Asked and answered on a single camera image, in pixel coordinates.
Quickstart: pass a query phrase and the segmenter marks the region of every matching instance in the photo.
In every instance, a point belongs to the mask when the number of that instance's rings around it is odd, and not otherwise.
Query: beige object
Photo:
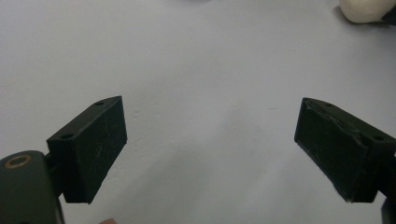
[[[347,19],[356,23],[381,21],[396,6],[396,0],[340,0]]]

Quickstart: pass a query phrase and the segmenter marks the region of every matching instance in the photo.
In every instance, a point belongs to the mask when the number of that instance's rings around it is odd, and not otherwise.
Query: white surface
[[[128,145],[67,223],[380,223],[293,142],[300,102],[396,136],[396,29],[337,1],[0,2],[0,157],[122,95]]]
[[[340,0],[340,8],[352,22],[382,21],[396,5],[396,0]]]

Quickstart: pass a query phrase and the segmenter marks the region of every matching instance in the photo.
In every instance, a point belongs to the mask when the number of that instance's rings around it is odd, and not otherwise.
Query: black object
[[[391,11],[385,14],[385,16],[382,17],[382,21],[387,22],[391,25],[396,25],[396,7],[394,7]]]
[[[58,197],[91,203],[126,144],[120,96],[99,101],[48,139],[49,154],[0,160],[0,223],[64,223]]]
[[[393,137],[335,105],[304,98],[294,141],[346,201],[372,203],[380,190],[388,197],[388,204],[396,203]],[[384,207],[385,222],[388,214],[396,214],[389,209],[396,209]]]

